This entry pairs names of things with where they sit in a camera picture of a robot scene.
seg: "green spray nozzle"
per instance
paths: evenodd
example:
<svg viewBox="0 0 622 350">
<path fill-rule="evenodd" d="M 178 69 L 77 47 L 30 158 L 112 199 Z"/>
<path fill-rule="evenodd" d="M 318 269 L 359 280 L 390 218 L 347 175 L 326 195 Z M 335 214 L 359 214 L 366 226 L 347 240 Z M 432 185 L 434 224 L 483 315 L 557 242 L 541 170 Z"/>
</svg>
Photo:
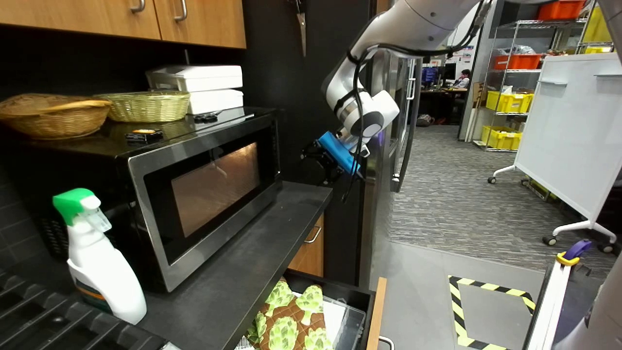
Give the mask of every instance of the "green spray nozzle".
<svg viewBox="0 0 622 350">
<path fill-rule="evenodd" d="M 63 224 L 71 226 L 73 218 L 85 210 L 81 201 L 88 197 L 94 197 L 94 195 L 87 189 L 71 189 L 52 197 L 52 205 L 59 212 Z"/>
</svg>

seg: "microwave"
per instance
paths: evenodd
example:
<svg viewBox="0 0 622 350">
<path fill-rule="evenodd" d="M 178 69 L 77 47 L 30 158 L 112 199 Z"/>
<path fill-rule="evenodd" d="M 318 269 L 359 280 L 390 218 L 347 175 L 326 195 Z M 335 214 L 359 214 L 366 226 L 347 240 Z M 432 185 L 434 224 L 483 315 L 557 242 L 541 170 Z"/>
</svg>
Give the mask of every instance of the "microwave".
<svg viewBox="0 0 622 350">
<path fill-rule="evenodd" d="M 135 140 L 135 129 L 155 129 L 160 139 Z M 209 123 L 108 123 L 85 139 L 13 146 L 9 175 L 53 257 L 65 259 L 65 230 L 50 199 L 85 187 L 100 199 L 112 224 L 106 236 L 141 284 L 166 292 L 217 255 L 279 189 L 271 109 L 226 109 Z"/>
</svg>

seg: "bowl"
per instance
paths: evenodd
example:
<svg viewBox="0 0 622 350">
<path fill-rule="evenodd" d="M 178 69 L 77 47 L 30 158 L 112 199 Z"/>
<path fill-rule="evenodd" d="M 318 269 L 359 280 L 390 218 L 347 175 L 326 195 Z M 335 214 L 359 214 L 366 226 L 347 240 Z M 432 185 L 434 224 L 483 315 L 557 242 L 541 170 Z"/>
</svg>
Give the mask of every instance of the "bowl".
<svg viewBox="0 0 622 350">
<path fill-rule="evenodd" d="M 0 104 L 0 121 L 30 139 L 65 140 L 96 133 L 108 107 L 92 98 L 20 94 Z"/>
<path fill-rule="evenodd" d="M 188 115 L 190 96 L 182 92 L 96 94 L 108 100 L 116 123 L 172 123 Z"/>
</svg>

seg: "white board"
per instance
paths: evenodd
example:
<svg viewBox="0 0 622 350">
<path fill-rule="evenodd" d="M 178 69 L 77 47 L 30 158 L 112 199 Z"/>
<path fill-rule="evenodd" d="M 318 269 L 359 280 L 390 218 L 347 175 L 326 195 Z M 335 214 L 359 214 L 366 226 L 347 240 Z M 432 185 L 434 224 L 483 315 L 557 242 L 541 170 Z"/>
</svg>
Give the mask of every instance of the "white board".
<svg viewBox="0 0 622 350">
<path fill-rule="evenodd" d="M 514 166 L 588 220 L 622 168 L 615 55 L 547 57 Z"/>
</svg>

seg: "spray bottle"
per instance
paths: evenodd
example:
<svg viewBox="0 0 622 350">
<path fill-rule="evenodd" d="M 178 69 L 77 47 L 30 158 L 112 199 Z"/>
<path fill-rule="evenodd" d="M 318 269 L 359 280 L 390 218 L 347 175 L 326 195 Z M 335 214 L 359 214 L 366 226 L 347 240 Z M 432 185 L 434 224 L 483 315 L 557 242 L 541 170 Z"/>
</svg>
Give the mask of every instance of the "spray bottle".
<svg viewBox="0 0 622 350">
<path fill-rule="evenodd" d="M 125 259 L 104 238 L 112 226 L 87 189 L 52 199 L 67 228 L 67 269 L 81 298 L 135 325 L 147 312 L 139 282 Z"/>
</svg>

